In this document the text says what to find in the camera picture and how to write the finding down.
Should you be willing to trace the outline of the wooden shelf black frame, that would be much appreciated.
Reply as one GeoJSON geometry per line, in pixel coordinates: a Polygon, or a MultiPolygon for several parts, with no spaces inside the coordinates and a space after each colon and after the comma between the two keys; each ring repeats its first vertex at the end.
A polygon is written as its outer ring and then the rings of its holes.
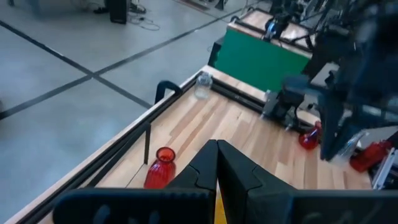
{"type": "Polygon", "coordinates": [[[172,126],[153,124],[149,141],[149,161],[144,163],[145,137],[133,144],[108,174],[97,184],[99,188],[143,188],[149,167],[155,161],[156,151],[167,146],[176,153],[176,173],[179,174],[193,159],[205,141],[188,143],[190,134],[172,135],[172,126]]]}

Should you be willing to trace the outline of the short clear ribbed jar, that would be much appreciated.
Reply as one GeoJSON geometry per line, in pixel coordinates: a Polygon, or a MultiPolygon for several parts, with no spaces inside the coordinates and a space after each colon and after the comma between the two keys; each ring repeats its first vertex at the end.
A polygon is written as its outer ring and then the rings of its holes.
{"type": "Polygon", "coordinates": [[[208,72],[200,72],[195,82],[195,96],[199,99],[208,98],[212,84],[213,79],[211,74],[208,72]]]}

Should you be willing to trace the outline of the black aluminium table frame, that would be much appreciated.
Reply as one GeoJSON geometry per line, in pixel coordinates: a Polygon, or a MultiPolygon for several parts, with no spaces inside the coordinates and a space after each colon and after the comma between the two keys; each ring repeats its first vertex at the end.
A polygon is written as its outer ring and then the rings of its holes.
{"type": "Polygon", "coordinates": [[[259,118],[265,101],[226,83],[224,78],[224,74],[218,73],[209,97],[198,100],[193,91],[195,78],[190,77],[179,85],[183,90],[181,96],[155,104],[15,214],[11,223],[53,223],[52,212],[62,195],[75,189],[99,188],[96,185],[143,136],[144,163],[147,164],[153,124],[172,126],[173,136],[190,134],[188,143],[202,139],[205,143],[212,139],[225,140],[257,165],[299,190],[373,190],[366,175],[357,175],[339,166],[327,168],[329,161],[320,159],[320,149],[311,154],[301,152],[293,134],[283,133],[279,125],[259,118]]]}

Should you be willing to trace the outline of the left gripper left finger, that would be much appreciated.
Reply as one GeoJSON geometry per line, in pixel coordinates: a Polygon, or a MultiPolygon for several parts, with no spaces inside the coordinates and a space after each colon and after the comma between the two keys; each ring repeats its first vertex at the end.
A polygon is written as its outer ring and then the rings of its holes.
{"type": "Polygon", "coordinates": [[[164,189],[84,188],[62,195],[54,224],[214,224],[217,142],[207,141],[164,189]]]}

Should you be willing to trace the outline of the black speaker box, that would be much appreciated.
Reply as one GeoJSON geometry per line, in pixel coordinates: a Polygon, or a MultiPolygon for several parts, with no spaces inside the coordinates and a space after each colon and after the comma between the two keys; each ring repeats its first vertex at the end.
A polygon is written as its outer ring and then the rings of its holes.
{"type": "Polygon", "coordinates": [[[112,23],[126,24],[129,9],[127,0],[105,0],[112,23]]]}

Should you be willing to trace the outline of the red ribbed glass vase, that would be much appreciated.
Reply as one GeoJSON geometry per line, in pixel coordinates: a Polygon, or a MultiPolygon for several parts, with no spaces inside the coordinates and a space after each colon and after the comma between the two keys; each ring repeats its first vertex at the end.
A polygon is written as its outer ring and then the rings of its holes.
{"type": "Polygon", "coordinates": [[[161,147],[156,152],[156,160],[150,166],[146,180],[145,189],[162,189],[166,187],[175,177],[176,165],[175,152],[169,147],[161,147]]]}

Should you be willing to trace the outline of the green board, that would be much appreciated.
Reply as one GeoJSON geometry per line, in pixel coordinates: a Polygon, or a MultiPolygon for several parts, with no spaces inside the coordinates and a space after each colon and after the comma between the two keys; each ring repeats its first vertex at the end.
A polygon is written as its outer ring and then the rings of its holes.
{"type": "Polygon", "coordinates": [[[309,59],[228,29],[215,68],[262,91],[279,91],[285,77],[300,75],[309,59]]]}

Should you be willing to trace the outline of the red bulbous glass vase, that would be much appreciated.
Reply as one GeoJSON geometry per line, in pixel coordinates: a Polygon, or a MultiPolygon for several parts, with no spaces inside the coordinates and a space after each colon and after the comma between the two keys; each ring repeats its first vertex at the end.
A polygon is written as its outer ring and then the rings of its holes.
{"type": "Polygon", "coordinates": [[[318,146],[319,140],[322,135],[322,123],[316,121],[314,127],[300,134],[298,143],[306,150],[311,151],[318,146]]]}

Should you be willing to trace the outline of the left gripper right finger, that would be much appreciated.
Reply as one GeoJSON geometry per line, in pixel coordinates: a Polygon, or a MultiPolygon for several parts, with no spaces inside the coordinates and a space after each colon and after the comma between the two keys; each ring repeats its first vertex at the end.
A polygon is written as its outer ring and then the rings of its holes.
{"type": "Polygon", "coordinates": [[[299,190],[225,140],[217,144],[228,224],[398,224],[398,190],[299,190]]]}

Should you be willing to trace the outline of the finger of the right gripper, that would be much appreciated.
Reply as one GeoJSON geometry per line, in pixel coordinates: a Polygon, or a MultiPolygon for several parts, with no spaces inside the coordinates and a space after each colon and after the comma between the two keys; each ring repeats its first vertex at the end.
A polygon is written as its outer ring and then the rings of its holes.
{"type": "Polygon", "coordinates": [[[324,161],[331,160],[339,151],[342,140],[341,126],[338,124],[326,125],[321,136],[320,159],[324,161]]]}

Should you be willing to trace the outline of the red wide-rim glass vase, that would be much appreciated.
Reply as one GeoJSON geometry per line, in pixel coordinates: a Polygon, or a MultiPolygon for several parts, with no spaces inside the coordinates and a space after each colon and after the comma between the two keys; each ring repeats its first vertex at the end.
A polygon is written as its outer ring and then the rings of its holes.
{"type": "Polygon", "coordinates": [[[365,150],[352,157],[349,164],[357,172],[365,172],[373,165],[381,162],[391,148],[392,143],[387,140],[372,142],[365,150]]]}

